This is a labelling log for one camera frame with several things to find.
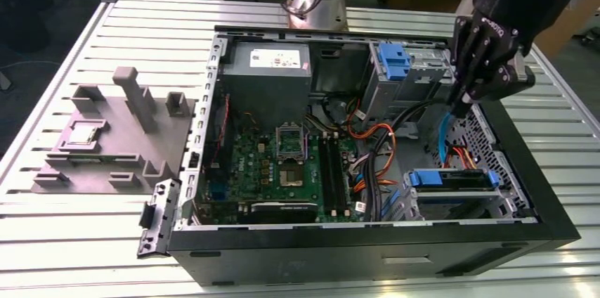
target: red cable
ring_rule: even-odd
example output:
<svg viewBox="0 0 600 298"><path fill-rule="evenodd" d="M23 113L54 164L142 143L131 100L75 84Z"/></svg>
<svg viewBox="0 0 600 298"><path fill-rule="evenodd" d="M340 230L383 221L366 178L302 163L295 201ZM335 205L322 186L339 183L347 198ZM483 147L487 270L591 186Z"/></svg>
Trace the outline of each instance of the red cable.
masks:
<svg viewBox="0 0 600 298"><path fill-rule="evenodd" d="M230 116L230 95L226 96L226 117L223 118L223 125L222 125L222 130L219 133L219 141L216 142L215 156L210 162L211 165L215 163L216 155L219 154L219 149L222 148L222 140L223 140L223 137L226 136L226 126L227 126L227 117L228 116Z"/></svg>

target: gray floor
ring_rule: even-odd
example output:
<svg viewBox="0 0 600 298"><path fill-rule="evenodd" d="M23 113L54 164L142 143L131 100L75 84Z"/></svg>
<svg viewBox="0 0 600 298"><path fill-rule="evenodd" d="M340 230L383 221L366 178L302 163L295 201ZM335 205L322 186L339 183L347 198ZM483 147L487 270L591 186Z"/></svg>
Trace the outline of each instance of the gray floor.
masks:
<svg viewBox="0 0 600 298"><path fill-rule="evenodd" d="M260 0L279 3L284 0ZM43 12L46 26L52 35L52 43L39 53L15 53L0 46L0 67L28 60L48 60L60 63L98 7L100 0L55 0L55 6ZM348 6L379 7L376 0L347 0ZM574 41L559 55L555 64L567 82L600 117L600 51L583 48ZM54 77L54 64L27 64L3 69L15 84L8 93L0 93L0 157L12 142L19 128L36 105L46 86Z"/></svg>

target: chip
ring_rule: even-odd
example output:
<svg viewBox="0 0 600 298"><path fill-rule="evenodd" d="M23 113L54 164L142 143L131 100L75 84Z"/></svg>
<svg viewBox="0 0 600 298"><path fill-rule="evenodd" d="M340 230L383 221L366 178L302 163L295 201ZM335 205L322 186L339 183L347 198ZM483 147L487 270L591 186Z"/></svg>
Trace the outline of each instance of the chip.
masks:
<svg viewBox="0 0 600 298"><path fill-rule="evenodd" d="M280 166L282 187L302 187L304 185L304 165L284 163Z"/></svg>

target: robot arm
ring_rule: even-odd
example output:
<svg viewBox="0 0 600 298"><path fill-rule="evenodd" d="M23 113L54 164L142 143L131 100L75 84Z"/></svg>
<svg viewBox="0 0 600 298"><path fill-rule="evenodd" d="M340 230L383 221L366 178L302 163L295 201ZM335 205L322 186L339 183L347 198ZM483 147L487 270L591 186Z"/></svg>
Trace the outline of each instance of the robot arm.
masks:
<svg viewBox="0 0 600 298"><path fill-rule="evenodd" d="M571 0L474 0L472 16L456 19L451 44L455 82L447 99L456 117L471 104L498 100L535 84L523 57Z"/></svg>
<svg viewBox="0 0 600 298"><path fill-rule="evenodd" d="M498 100L535 84L523 64L535 36L556 21L571 0L474 0L472 16L456 19L451 43L451 112L464 117L471 104ZM294 0L284 4L292 27L343 30L344 0Z"/></svg>

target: table surface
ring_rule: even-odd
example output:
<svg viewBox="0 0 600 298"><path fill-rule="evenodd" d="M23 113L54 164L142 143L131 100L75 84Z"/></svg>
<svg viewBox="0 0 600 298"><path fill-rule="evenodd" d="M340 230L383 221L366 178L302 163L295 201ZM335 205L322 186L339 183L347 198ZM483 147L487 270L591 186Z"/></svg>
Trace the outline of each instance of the table surface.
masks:
<svg viewBox="0 0 600 298"><path fill-rule="evenodd" d="M452 14L350 8L354 32L450 37ZM174 258L136 259L147 195L31 193L32 179L75 110L78 84L112 84L135 66L155 97L202 99L215 25L286 27L276 4L119 0L102 3L0 161L0 297L594 298L600 292L600 140L598 122L538 49L526 59L536 86L503 100L583 239L527 255L476 277L199 287Z"/></svg>

